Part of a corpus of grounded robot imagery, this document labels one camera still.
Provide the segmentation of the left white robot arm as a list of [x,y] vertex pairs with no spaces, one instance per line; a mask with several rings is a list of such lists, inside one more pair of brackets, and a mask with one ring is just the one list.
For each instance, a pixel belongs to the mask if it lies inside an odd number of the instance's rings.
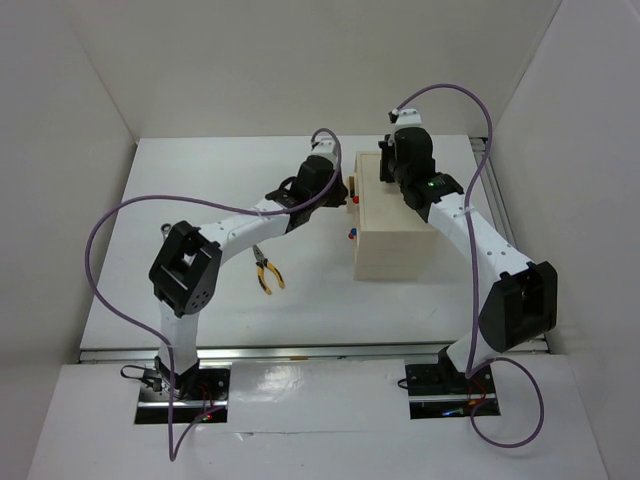
[[200,312],[214,297],[221,267],[261,242],[284,236],[306,224],[317,209],[346,203],[336,142],[312,142],[310,155],[295,177],[266,194],[247,214],[193,226],[172,226],[149,272],[159,301],[163,339],[155,366],[163,389],[176,399],[197,387],[196,337]]

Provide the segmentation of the beige drawer cabinet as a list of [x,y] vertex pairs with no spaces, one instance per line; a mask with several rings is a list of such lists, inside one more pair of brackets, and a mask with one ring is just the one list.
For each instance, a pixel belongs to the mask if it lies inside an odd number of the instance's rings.
[[416,281],[433,259],[436,230],[404,202],[395,183],[379,180],[381,155],[356,154],[353,176],[360,203],[348,211],[358,281]]

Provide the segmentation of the beige small yellow-knob drawer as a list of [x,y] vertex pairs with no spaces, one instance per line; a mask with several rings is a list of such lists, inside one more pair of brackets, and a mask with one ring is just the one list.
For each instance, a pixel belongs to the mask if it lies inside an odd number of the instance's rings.
[[349,190],[349,199],[347,201],[347,210],[351,211],[354,208],[354,202],[353,199],[356,196],[355,193],[355,177],[353,175],[350,175],[347,179],[347,187]]

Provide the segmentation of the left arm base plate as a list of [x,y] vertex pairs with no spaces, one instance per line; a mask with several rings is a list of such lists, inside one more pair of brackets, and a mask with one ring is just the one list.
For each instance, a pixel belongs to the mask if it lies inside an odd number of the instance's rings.
[[[125,365],[120,376],[140,384],[134,423],[136,425],[166,425],[168,420],[169,386],[155,370],[142,365]],[[195,380],[176,389],[174,423],[190,424],[207,413],[200,422],[226,423],[231,379],[229,366],[204,368]]]

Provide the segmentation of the silver wrench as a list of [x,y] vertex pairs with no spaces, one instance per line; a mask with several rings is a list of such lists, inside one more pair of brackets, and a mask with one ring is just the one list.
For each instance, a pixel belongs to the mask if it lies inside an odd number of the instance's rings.
[[169,234],[170,230],[172,228],[172,225],[169,223],[165,223],[160,227],[160,232],[163,236],[166,236]]

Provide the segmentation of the aluminium front rail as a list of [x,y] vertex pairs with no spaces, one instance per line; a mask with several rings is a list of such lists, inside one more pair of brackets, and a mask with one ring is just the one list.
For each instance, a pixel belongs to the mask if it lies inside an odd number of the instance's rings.
[[[199,348],[198,357],[204,361],[235,360],[281,360],[310,358],[365,358],[407,357],[436,355],[446,343],[378,343],[335,344],[314,346],[260,346]],[[83,364],[147,362],[152,361],[156,351],[151,349],[84,349],[78,362]]]

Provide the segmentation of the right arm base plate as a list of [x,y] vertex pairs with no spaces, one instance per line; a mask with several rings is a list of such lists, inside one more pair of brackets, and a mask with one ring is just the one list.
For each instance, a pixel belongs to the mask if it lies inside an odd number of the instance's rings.
[[435,364],[408,364],[396,382],[408,394],[412,420],[499,416],[500,407],[492,371],[485,367],[471,379],[463,373],[446,376]]

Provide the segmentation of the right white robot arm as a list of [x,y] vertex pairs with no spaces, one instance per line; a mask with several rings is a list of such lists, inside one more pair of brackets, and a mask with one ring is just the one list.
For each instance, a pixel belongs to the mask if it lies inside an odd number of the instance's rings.
[[405,204],[471,265],[471,331],[407,382],[436,395],[457,394],[487,362],[555,328],[558,274],[549,262],[536,263],[513,247],[466,200],[463,187],[437,171],[423,128],[401,128],[379,147],[381,180],[397,184]]

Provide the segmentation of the aluminium side rail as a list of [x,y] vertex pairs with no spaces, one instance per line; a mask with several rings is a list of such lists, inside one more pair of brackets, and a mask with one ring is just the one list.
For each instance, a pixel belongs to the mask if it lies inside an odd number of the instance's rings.
[[[469,141],[471,150],[476,160],[476,164],[479,165],[485,154],[487,138],[470,137]],[[490,159],[487,159],[485,166],[483,167],[481,173],[481,182],[484,188],[485,195],[487,197],[493,222],[496,225],[496,228],[502,232],[502,235],[507,236],[507,230],[509,227],[508,216],[497,182],[497,177],[495,176],[495,172]]]

